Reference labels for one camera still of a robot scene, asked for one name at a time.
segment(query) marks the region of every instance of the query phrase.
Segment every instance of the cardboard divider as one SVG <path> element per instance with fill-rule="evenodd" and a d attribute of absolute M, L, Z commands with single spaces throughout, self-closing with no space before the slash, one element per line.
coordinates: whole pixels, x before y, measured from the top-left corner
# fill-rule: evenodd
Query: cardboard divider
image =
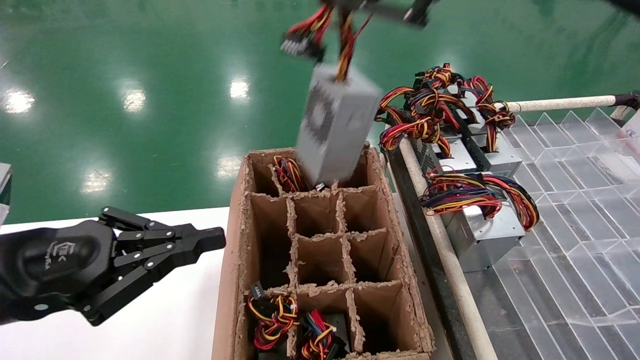
<path fill-rule="evenodd" d="M 348 232 L 366 233 L 388 227 L 387 203 L 380 200 L 381 193 L 377 186 L 341 191 Z"/>
<path fill-rule="evenodd" d="M 356 311 L 364 331 L 364 352 L 421 350 L 411 296 L 399 281 L 356 285 Z"/>
<path fill-rule="evenodd" d="M 336 195 L 321 192 L 306 197 L 294 196 L 291 199 L 296 214 L 295 233 L 311 238 L 319 234 L 338 232 Z"/>
<path fill-rule="evenodd" d="M 358 159 L 358 164 L 349 179 L 338 181 L 337 188 L 362 188 L 376 183 L 376 174 L 373 172 L 369 160 L 370 153 L 363 151 Z"/>
<path fill-rule="evenodd" d="M 273 157 L 263 154 L 250 154 L 248 191 L 263 193 L 271 197 L 280 196 L 282 187 L 278 184 L 272 165 Z"/>
<path fill-rule="evenodd" d="M 353 290 L 334 287 L 326 291 L 318 291 L 317 288 L 301 288 L 298 290 L 298 306 L 301 313 L 317 309 L 321 315 L 342 314 L 347 321 L 347 337 L 343 340 L 349 345 L 349 353 L 359 352 L 354 341 L 361 336 L 362 328 L 356 318 L 355 303 L 353 302 Z M 298 354 L 302 346 L 309 340 L 305 336 L 305 330 L 299 327 L 297 334 L 296 350 Z"/>
<path fill-rule="evenodd" d="M 364 234 L 349 234 L 349 257 L 358 282 L 385 282 L 401 279 L 399 244 L 386 229 Z"/>
<path fill-rule="evenodd" d="M 287 199 L 263 194 L 250 196 L 253 227 L 248 229 L 248 258 L 244 264 L 249 285 L 260 281 L 265 289 L 291 283 L 291 239 L 287 233 Z"/>
<path fill-rule="evenodd" d="M 295 150 L 250 152 L 239 171 L 213 360 L 257 358 L 246 297 L 258 280 L 267 296 L 296 297 L 301 314 L 345 314 L 350 359 L 429 359 L 433 336 L 378 153 L 365 146 L 351 179 L 298 193 L 282 191 L 273 156 L 295 157 Z M 282 341 L 279 351 L 299 359 L 300 327 Z"/>
<path fill-rule="evenodd" d="M 252 360 L 256 358 L 257 352 L 258 352 L 258 350 L 253 345 L 253 339 L 255 337 L 255 329 L 258 325 L 258 319 L 256 319 L 255 315 L 251 313 L 251 311 L 248 309 L 246 305 L 246 301 L 249 297 L 249 294 L 250 294 L 249 291 L 244 292 L 244 295 L 242 297 L 243 303 L 238 306 L 237 311 L 239 312 L 239 315 L 238 315 L 238 323 L 237 323 L 237 331 L 236 331 L 236 333 L 239 335 L 236 342 L 239 342 L 240 344 L 246 342 L 248 346 L 241 347 L 240 349 L 241 352 L 239 354 L 236 354 L 234 359 Z M 293 292 L 292 288 L 283 287 L 283 288 L 268 289 L 268 290 L 265 290 L 265 294 L 269 298 L 275 298 L 279 295 L 293 297 L 294 299 L 296 298 L 296 294 Z M 294 331 L 290 330 L 287 333 L 286 338 L 282 338 L 280 341 L 281 342 L 276 346 L 276 350 L 282 353 L 286 352 L 288 356 L 289 354 L 291 354 L 290 356 L 292 357 L 296 351 L 295 349 L 296 335 Z"/>
<path fill-rule="evenodd" d="M 297 268 L 300 284 L 316 284 L 323 286 L 335 281 L 337 284 L 353 282 L 353 273 L 349 271 L 342 258 L 342 237 L 328 235 L 307 239 L 302 236 L 294 238 L 298 253 Z"/>

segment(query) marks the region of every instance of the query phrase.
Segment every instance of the red wire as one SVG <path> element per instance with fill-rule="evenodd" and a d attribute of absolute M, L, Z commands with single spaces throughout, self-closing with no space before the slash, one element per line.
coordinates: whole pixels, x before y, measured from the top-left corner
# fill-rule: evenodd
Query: red wire
<path fill-rule="evenodd" d="M 304 28 L 309 27 L 311 24 L 313 24 L 318 18 L 320 18 L 320 16 L 324 13 L 324 11 L 326 10 L 326 5 L 322 5 L 322 7 L 320 7 L 320 9 L 318 9 L 318 11 L 316 11 L 315 14 L 311 15 L 311 17 L 309 17 L 307 20 L 304 20 L 302 22 L 299 22 L 297 24 L 295 24 L 294 26 L 291 26 L 291 28 L 289 28 L 289 33 L 292 33 L 296 30 L 299 30 L 300 28 Z"/>
<path fill-rule="evenodd" d="M 322 37 L 324 36 L 326 30 L 329 28 L 329 25 L 331 25 L 331 21 L 327 19 L 322 25 L 322 28 L 319 28 L 318 31 L 316 31 L 316 35 L 314 36 L 315 43 L 322 44 Z"/>
<path fill-rule="evenodd" d="M 365 26 L 369 23 L 369 21 L 371 21 L 371 18 L 373 17 L 373 14 L 370 14 L 369 17 L 367 18 L 367 20 L 364 21 L 364 23 L 362 24 L 362 26 L 360 26 L 360 30 L 358 30 L 358 32 L 356 33 L 356 35 L 353 37 L 353 40 L 355 41 L 358 36 L 360 35 L 360 33 L 362 32 L 362 30 L 364 30 Z"/>

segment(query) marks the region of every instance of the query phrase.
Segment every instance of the green epoxy floor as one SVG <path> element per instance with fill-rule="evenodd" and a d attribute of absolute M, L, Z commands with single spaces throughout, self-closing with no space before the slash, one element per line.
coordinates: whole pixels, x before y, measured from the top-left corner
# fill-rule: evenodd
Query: green epoxy floor
<path fill-rule="evenodd" d="M 295 144 L 313 64 L 282 55 L 279 41 L 316 8 L 310 0 L 0 3 L 0 162 L 14 169 L 8 222 L 95 216 L 105 205 L 228 206 L 246 152 Z M 613 94 L 640 88 L 639 33 L 637 19 L 599 0 L 441 0 L 420 32 L 374 19 L 353 64 L 384 89 L 448 61 L 486 76 L 508 101 Z M 330 60 L 336 38 L 335 30 L 326 37 Z"/>

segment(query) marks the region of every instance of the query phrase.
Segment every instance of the wire connector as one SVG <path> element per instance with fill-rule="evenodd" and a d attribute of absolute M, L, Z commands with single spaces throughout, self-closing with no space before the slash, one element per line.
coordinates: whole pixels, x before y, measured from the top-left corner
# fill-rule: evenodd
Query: wire connector
<path fill-rule="evenodd" d="M 301 56 L 316 62 L 322 62 L 324 58 L 324 47 L 316 44 L 309 37 L 303 37 L 296 33 L 284 34 L 280 50 L 286 54 Z"/>
<path fill-rule="evenodd" d="M 264 300 L 267 298 L 267 294 L 264 292 L 260 281 L 251 286 L 251 294 L 253 295 L 253 298 L 257 300 Z"/>
<path fill-rule="evenodd" d="M 346 343 L 339 336 L 333 337 L 333 345 L 326 355 L 326 360 L 342 359 L 347 356 Z"/>

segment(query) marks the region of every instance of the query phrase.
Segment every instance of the cardboard partition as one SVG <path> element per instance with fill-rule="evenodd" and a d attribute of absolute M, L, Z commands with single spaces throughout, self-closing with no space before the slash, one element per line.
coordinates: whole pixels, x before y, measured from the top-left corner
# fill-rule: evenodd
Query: cardboard partition
<path fill-rule="evenodd" d="M 300 284 L 327 285 L 353 282 L 353 272 L 343 261 L 344 249 L 341 236 L 325 236 L 309 240 L 299 237 L 298 282 Z"/>
<path fill-rule="evenodd" d="M 212 358 L 256 360 L 246 296 L 259 280 L 302 311 L 346 313 L 349 359 L 428 359 L 433 335 L 378 153 L 363 150 L 349 187 L 300 193 L 282 191 L 274 155 L 294 149 L 249 153 L 232 194 Z M 282 338 L 292 360 L 299 331 Z"/>
<path fill-rule="evenodd" d="M 325 291 L 315 291 L 311 287 L 303 287 L 298 292 L 298 306 L 302 311 L 308 312 L 317 309 L 321 315 L 342 314 L 347 321 L 349 353 L 353 354 L 362 351 L 362 347 L 355 348 L 355 339 L 362 333 L 362 328 L 358 324 L 355 303 L 353 301 L 353 290 L 348 288 L 327 287 Z M 298 329 L 296 349 L 300 349 L 308 341 L 303 329 Z"/>
<path fill-rule="evenodd" d="M 356 281 L 386 282 L 401 279 L 398 239 L 386 229 L 349 234 L 349 257 Z"/>
<path fill-rule="evenodd" d="M 338 232 L 336 198 L 330 192 L 306 197 L 292 197 L 295 212 L 295 233 L 312 238 Z"/>
<path fill-rule="evenodd" d="M 379 201 L 380 193 L 377 186 L 343 191 L 347 231 L 366 233 L 388 226 L 387 204 Z"/>
<path fill-rule="evenodd" d="M 291 239 L 287 228 L 287 199 L 251 194 L 253 226 L 247 226 L 247 288 L 260 281 L 265 289 L 290 283 Z"/>
<path fill-rule="evenodd" d="M 419 335 L 411 298 L 399 281 L 362 286 L 354 290 L 355 306 L 364 331 L 363 351 L 419 349 Z"/>
<path fill-rule="evenodd" d="M 337 183 L 338 188 L 363 188 L 375 184 L 375 175 L 369 166 L 367 152 L 363 152 L 358 159 L 358 164 L 349 179 Z"/>

